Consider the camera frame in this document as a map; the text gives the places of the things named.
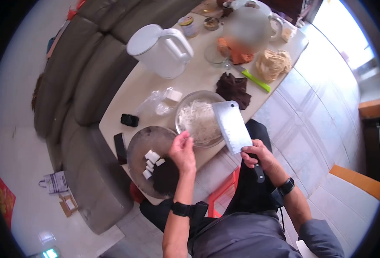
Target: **cleaver handle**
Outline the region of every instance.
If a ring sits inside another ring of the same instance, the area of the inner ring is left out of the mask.
[[[254,171],[257,175],[257,182],[263,183],[265,181],[265,174],[263,173],[263,168],[260,164],[260,159],[257,157],[256,154],[248,153],[249,157],[257,159],[258,163],[254,166]]]

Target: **hand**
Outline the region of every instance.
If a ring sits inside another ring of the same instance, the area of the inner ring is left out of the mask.
[[[180,176],[184,173],[196,172],[196,158],[193,152],[193,138],[188,131],[184,131],[174,138],[169,155],[176,163]]]
[[[258,163],[258,160],[251,158],[247,153],[256,154],[260,159],[263,170],[267,173],[277,172],[280,168],[283,170],[280,163],[263,144],[261,140],[252,140],[253,146],[246,146],[242,148],[240,155],[244,159],[244,164],[249,168],[254,168],[254,165]]]

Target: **red poster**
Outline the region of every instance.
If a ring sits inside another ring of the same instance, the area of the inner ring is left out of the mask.
[[[0,178],[0,209],[5,222],[11,229],[12,209],[14,209],[15,195]]]

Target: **black watch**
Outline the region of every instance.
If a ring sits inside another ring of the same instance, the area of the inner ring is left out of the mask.
[[[289,178],[284,184],[278,187],[282,196],[290,193],[294,188],[294,180],[293,178]]]
[[[175,203],[172,203],[171,209],[173,211],[173,214],[191,218],[194,212],[194,205],[181,204],[177,201]]]

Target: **cleaver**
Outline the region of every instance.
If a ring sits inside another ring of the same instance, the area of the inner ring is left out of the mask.
[[[230,100],[212,103],[212,105],[221,134],[230,153],[235,155],[242,151],[242,147],[252,146],[253,142],[244,124],[242,114],[239,110],[239,104],[236,101]],[[248,153],[248,155],[259,161],[259,163],[255,165],[254,171],[257,174],[257,182],[263,183],[265,176],[263,168],[260,165],[260,160],[256,154]]]

